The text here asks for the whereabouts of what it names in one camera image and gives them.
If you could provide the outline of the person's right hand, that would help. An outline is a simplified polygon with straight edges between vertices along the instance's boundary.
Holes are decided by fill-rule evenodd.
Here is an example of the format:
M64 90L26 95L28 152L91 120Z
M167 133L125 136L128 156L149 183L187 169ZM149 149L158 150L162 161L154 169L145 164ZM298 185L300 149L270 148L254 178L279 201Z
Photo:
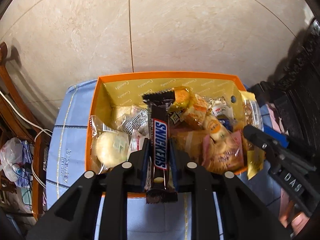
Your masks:
M290 225L293 230L293 235L296 236L302 231L304 226L306 226L310 218L307 217L302 211L299 211L294 215L294 206L295 204L291 200L281 201L279 210L279 221L285 228Z

